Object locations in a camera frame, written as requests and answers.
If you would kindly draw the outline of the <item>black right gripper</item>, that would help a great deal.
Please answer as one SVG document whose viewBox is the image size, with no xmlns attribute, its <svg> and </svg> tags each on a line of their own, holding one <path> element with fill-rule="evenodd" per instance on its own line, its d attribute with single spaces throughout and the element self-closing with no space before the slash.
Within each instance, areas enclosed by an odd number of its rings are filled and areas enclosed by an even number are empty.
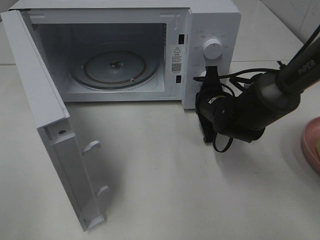
<svg viewBox="0 0 320 240">
<path fill-rule="evenodd" d="M 201 83 L 195 97 L 195 111 L 203 130 L 239 130 L 237 123 L 239 97 L 226 84 L 221 83 L 217 66 L 206 66 L 205 76 L 194 78 Z"/>
</svg>

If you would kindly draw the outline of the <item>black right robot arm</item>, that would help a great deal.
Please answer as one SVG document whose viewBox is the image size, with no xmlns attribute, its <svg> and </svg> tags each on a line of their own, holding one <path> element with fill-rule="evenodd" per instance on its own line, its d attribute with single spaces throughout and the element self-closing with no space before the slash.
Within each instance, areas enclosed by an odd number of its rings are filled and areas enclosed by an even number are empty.
<svg viewBox="0 0 320 240">
<path fill-rule="evenodd" d="M 252 68 L 219 75 L 207 66 L 195 109 L 206 143 L 217 134 L 245 142 L 258 140 L 265 128 L 294 111 L 301 94 L 320 80 L 320 30 L 317 28 L 288 64 L 280 69 Z"/>
</svg>

